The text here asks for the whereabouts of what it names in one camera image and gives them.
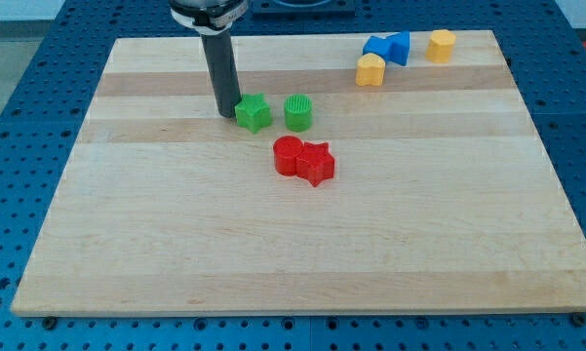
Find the black and silver wrist flange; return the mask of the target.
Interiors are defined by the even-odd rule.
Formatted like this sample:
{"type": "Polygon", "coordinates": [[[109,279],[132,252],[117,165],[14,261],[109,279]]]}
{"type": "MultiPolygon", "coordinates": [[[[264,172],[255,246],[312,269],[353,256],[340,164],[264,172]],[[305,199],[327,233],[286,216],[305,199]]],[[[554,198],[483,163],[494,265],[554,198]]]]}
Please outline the black and silver wrist flange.
{"type": "Polygon", "coordinates": [[[248,0],[169,0],[172,17],[200,35],[217,35],[231,28],[249,8],[248,0]]]}

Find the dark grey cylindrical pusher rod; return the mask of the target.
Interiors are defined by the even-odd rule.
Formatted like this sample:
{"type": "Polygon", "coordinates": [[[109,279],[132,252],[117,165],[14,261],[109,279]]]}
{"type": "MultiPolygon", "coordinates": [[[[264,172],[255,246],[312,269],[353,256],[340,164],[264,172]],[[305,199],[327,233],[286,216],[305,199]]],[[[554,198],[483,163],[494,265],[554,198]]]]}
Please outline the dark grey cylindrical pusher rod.
{"type": "Polygon", "coordinates": [[[234,58],[231,34],[225,29],[216,35],[201,36],[218,113],[235,117],[235,106],[242,95],[234,58]]]}

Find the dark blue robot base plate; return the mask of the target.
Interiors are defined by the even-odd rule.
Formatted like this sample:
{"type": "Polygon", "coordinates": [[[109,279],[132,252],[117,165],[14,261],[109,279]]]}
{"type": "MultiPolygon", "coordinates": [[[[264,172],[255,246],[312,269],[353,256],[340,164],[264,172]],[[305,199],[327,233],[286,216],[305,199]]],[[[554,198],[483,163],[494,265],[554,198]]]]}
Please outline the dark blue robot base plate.
{"type": "Polygon", "coordinates": [[[353,15],[356,0],[251,0],[252,15],[353,15]]]}

